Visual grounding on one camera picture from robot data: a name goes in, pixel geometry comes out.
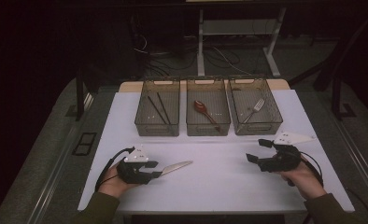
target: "white tabletop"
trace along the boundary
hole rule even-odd
[[[277,134],[286,131],[316,137],[295,91],[273,91],[283,117]],[[129,190],[120,198],[119,211],[126,214],[282,214],[305,211],[304,199],[279,175],[261,172],[247,161],[246,153],[260,158],[275,154],[258,146],[257,140],[274,140],[276,135],[237,136],[234,127],[227,136],[187,136],[186,93],[180,99],[178,137],[140,137],[134,125],[139,92],[119,92],[112,103],[99,147],[78,210],[89,202],[97,177],[118,151],[142,147],[159,165],[193,161],[171,174]],[[325,189],[334,194],[346,211],[354,207],[318,139],[295,145],[314,157],[323,172]]]

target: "chopstick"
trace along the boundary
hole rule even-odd
[[[163,112],[164,112],[164,114],[166,115],[167,122],[169,122],[169,124],[171,124],[170,119],[169,119],[169,116],[167,116],[166,109],[164,108],[164,104],[163,104],[163,102],[162,102],[161,95],[160,95],[158,92],[157,92],[157,95],[158,95],[158,99],[159,99],[159,100],[160,100],[160,102],[161,102]]]
[[[154,108],[155,108],[155,110],[157,111],[157,113],[158,113],[158,115],[160,116],[160,118],[163,120],[163,123],[167,124],[167,123],[166,123],[166,120],[164,120],[164,118],[163,118],[162,114],[159,112],[159,110],[158,110],[157,106],[156,106],[156,105],[154,104],[154,102],[151,100],[151,97],[149,97],[149,96],[148,96],[148,98],[149,98],[149,101],[151,102],[152,106],[154,106]]]

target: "chopsticks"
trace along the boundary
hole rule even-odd
[[[162,105],[162,109],[163,109],[163,112],[164,114],[166,115],[166,118],[167,118],[167,121],[163,118],[163,115],[161,114],[161,112],[159,111],[158,107],[155,105],[155,103],[152,101],[151,97],[148,96],[149,98],[149,101],[151,102],[152,106],[154,107],[154,109],[157,111],[159,117],[162,119],[163,123],[165,124],[171,124],[170,122],[170,119],[169,119],[169,116],[167,116],[167,112],[166,112],[166,108],[164,107],[164,104],[163,104],[163,101],[162,101],[162,98],[161,98],[161,95],[157,92],[157,95],[158,95],[158,99]]]

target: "gray floor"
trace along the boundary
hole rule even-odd
[[[236,69],[228,68],[230,66],[221,60],[216,51],[218,49],[238,69],[272,78],[261,50],[266,43],[266,39],[262,38],[228,39],[224,45],[219,44],[219,41],[206,40],[205,44],[210,47],[205,48],[205,54],[209,55],[205,60],[206,74],[242,74]],[[321,62],[333,50],[335,43],[316,43],[312,47],[309,44],[308,37],[278,39],[274,57],[281,78],[290,80]],[[171,76],[196,76],[196,61],[192,63],[195,55],[195,51],[189,51],[185,57],[159,57],[158,62],[152,62],[159,68],[148,70],[145,75],[158,76],[166,72]],[[336,120],[330,111],[331,90],[314,91],[312,83],[315,78],[316,75],[309,77],[291,88],[297,91],[342,183],[355,191],[368,205],[367,182],[349,153],[352,148],[358,148],[368,163],[368,110],[353,91],[344,86],[342,101],[351,106],[357,117]],[[77,212],[81,190],[106,122],[109,105],[117,89],[118,87],[102,87],[97,94],[92,95],[92,103],[86,107],[84,117],[75,121],[70,115],[72,113],[69,113],[76,104],[75,80],[67,84],[0,208],[0,223],[67,223]],[[82,133],[96,133],[91,154],[73,156],[71,151]],[[368,213],[364,206],[353,194],[349,192],[348,195],[355,206],[356,215],[368,223]],[[304,216],[305,214],[285,215],[286,223],[302,223]],[[121,220],[122,217],[117,214],[114,222],[121,223]]]

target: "metal frame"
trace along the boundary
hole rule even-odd
[[[262,34],[265,35],[265,33],[267,34],[271,34],[271,41],[268,45],[268,47],[263,48],[263,52],[265,55],[265,58],[269,64],[269,67],[272,71],[272,75],[273,77],[280,77],[280,72],[277,68],[274,56],[272,55],[273,51],[274,51],[274,47],[280,32],[280,27],[283,23],[283,19],[284,19],[284,15],[286,13],[286,8],[282,7],[279,11],[279,15],[277,17],[277,20],[274,22],[274,27],[272,28],[271,33],[269,33],[268,31],[265,30],[265,32],[255,32],[255,31],[249,31],[247,29],[247,27],[244,27],[243,30],[232,30],[227,32],[226,30],[222,30],[223,26],[221,26],[221,29],[219,30],[219,25],[218,23],[227,23],[228,21],[204,21],[204,11],[202,9],[200,9],[199,12],[199,34],[198,34],[198,55],[197,55],[197,62],[198,62],[198,76],[204,76],[205,75],[205,61],[204,61],[204,53],[203,53],[203,39],[204,39],[204,35],[257,35],[257,34]],[[240,24],[243,25],[243,23],[248,23],[249,20],[247,21],[233,21],[233,22],[240,22]]]
[[[73,148],[75,141],[78,138],[79,131],[81,130],[82,125],[86,120],[86,117],[88,115],[87,112],[91,108],[92,102],[93,97],[88,93],[83,103],[83,117],[81,120],[78,120],[73,125],[73,127],[71,127],[71,130],[64,141],[61,154],[59,155],[59,158],[51,169],[50,176],[48,177],[47,182],[42,188],[41,193],[38,197],[38,201],[36,202],[35,207],[33,208],[33,211],[26,223],[41,223],[43,216],[47,212],[48,205],[50,204],[53,193],[63,175],[63,169],[66,165],[66,161],[68,160],[68,155],[70,155],[70,153],[72,152],[71,149]]]

